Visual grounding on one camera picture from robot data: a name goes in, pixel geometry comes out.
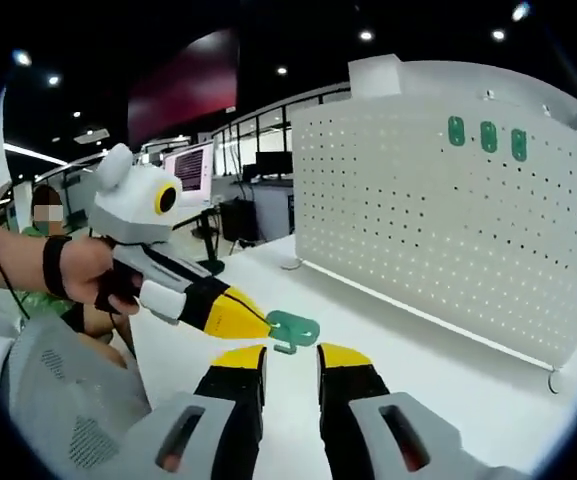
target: green shirt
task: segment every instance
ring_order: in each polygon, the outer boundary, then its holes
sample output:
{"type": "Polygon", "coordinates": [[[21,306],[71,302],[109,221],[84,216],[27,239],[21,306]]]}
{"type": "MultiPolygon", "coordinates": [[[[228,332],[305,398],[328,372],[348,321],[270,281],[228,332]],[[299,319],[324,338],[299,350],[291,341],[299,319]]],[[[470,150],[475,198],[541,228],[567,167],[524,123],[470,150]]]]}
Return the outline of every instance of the green shirt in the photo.
{"type": "MultiPolygon", "coordinates": [[[[29,237],[44,237],[35,227],[26,227],[23,232],[29,237]]],[[[17,297],[30,317],[53,311],[60,317],[74,306],[74,302],[55,297],[50,293],[17,292],[17,297]]]]}

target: human hand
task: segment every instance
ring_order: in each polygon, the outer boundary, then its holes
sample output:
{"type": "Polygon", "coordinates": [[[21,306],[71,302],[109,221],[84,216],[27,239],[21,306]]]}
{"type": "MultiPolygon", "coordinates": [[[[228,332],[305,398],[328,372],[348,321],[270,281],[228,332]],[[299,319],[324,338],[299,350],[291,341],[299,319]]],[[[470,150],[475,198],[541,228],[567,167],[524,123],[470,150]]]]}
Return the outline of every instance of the human hand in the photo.
{"type": "MultiPolygon", "coordinates": [[[[66,243],[59,268],[68,297],[75,302],[94,305],[99,294],[99,277],[112,267],[112,249],[103,240],[80,237],[66,243]]],[[[136,287],[141,286],[140,276],[131,281],[136,287]]],[[[110,295],[108,302],[119,313],[134,315],[139,311],[136,301],[128,303],[116,295],[110,295]]]]}

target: white pegboard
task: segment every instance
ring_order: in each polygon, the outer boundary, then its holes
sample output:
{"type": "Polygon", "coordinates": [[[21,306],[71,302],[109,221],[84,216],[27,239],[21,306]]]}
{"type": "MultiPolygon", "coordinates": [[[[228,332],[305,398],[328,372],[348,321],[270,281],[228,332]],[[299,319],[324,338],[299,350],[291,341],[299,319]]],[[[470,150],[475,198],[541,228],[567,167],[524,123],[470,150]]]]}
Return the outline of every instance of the white pegboard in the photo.
{"type": "Polygon", "coordinates": [[[567,361],[576,131],[501,102],[405,95],[322,105],[292,125],[299,257],[549,365],[567,361]],[[463,146],[449,141],[451,116],[463,146]],[[525,161],[513,129],[526,132],[525,161]]]}

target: yellow circle eye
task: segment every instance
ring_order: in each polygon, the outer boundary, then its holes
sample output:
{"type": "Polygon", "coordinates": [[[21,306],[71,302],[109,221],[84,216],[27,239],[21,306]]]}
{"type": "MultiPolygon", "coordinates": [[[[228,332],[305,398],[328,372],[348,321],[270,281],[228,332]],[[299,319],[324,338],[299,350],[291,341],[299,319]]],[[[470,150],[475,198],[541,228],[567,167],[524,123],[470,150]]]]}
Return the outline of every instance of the yellow circle eye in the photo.
{"type": "Polygon", "coordinates": [[[155,213],[163,215],[169,211],[177,200],[177,190],[172,183],[167,183],[159,189],[155,197],[155,213]]]}

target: green plastic hook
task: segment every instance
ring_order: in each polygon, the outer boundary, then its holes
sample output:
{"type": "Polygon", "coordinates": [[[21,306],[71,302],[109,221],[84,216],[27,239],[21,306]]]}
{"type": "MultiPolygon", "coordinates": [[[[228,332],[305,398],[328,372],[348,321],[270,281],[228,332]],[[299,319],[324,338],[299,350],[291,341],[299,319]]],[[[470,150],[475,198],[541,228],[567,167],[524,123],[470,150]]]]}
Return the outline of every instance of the green plastic hook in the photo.
{"type": "Polygon", "coordinates": [[[275,350],[287,355],[294,355],[298,345],[309,347],[319,338],[317,322],[292,313],[274,310],[266,316],[266,323],[270,325],[269,337],[288,344],[275,345],[275,350]]]}

